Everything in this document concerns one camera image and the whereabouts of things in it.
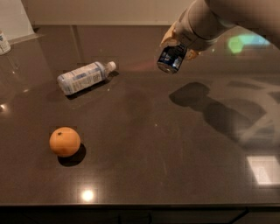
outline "blue can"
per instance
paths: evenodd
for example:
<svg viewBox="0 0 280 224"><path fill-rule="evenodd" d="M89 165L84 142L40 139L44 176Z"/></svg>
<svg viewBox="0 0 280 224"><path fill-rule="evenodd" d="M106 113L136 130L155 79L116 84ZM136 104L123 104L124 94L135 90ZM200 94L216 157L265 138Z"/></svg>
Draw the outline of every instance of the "blue can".
<svg viewBox="0 0 280 224"><path fill-rule="evenodd" d="M157 66L168 74L175 74L186 56L187 47L184 45L167 46L161 53Z"/></svg>

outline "bottle cap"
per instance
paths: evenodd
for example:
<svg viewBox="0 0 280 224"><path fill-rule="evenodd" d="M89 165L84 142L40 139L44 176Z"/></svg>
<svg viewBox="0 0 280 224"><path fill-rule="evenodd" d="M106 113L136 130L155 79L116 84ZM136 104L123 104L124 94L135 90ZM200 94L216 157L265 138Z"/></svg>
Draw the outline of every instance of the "bottle cap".
<svg viewBox="0 0 280 224"><path fill-rule="evenodd" d="M116 70L116 63L115 63L114 61L110 61L110 62L107 64L107 66L108 66L108 69L109 69L111 72L113 72L113 71Z"/></svg>

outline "bottle label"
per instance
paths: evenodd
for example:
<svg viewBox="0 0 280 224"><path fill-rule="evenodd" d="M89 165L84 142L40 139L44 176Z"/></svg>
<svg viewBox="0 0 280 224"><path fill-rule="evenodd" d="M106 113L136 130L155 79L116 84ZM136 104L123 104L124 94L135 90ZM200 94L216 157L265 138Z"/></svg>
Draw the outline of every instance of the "bottle label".
<svg viewBox="0 0 280 224"><path fill-rule="evenodd" d="M102 70L95 63L63 73L58 77L59 85L65 95L74 94L103 80Z"/></svg>
<svg viewBox="0 0 280 224"><path fill-rule="evenodd" d="M176 73L183 62L187 48L184 45L167 46L160 55L157 65L165 72Z"/></svg>

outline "can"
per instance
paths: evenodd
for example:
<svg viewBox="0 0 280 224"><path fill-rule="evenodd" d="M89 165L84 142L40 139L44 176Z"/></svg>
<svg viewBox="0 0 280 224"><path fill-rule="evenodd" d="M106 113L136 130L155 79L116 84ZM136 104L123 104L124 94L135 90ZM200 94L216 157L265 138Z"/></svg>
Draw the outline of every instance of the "can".
<svg viewBox="0 0 280 224"><path fill-rule="evenodd" d="M175 74L180 69L186 52L187 47L182 44L167 46L157 61L158 68L168 74Z"/></svg>
<svg viewBox="0 0 280 224"><path fill-rule="evenodd" d="M11 46L5 37L4 33L0 31L0 55L6 54L11 50Z"/></svg>

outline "bottle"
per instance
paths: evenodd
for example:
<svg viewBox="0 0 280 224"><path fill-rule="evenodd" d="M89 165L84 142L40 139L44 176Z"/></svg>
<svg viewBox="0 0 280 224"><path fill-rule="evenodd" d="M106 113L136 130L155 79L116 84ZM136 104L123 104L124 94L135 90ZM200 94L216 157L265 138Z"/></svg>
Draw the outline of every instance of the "bottle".
<svg viewBox="0 0 280 224"><path fill-rule="evenodd" d="M11 50L11 46L5 37L4 33L0 31L0 55L6 54Z"/></svg>
<svg viewBox="0 0 280 224"><path fill-rule="evenodd" d="M114 61L106 65L96 61L95 63L75 69L72 72L61 74L57 78L57 81L65 95L72 95L84 88L106 80L114 70L116 70L116 63Z"/></svg>
<svg viewBox="0 0 280 224"><path fill-rule="evenodd" d="M175 74L186 56L187 47L184 45L167 46L161 53L157 66L168 74Z"/></svg>

